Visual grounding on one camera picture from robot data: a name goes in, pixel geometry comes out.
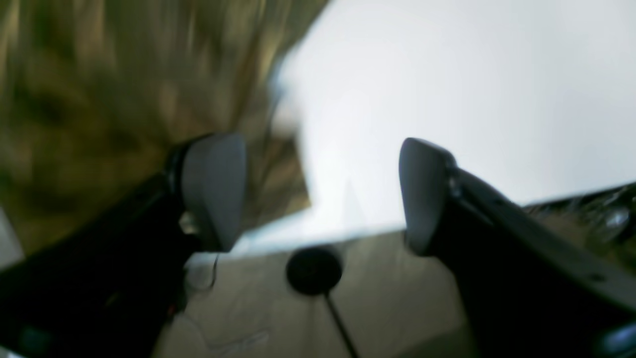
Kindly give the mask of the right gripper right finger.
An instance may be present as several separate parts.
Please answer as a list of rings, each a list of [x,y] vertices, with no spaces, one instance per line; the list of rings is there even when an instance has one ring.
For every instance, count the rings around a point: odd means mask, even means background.
[[[482,358],[633,358],[635,279],[572,246],[428,141],[399,155],[405,242],[454,275]]]

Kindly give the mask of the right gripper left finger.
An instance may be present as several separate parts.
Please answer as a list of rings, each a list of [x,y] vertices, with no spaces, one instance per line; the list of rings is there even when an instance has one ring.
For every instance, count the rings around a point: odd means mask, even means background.
[[[50,248],[1,272],[2,348],[25,358],[149,358],[196,252],[241,233],[247,149],[188,141],[163,172]]]

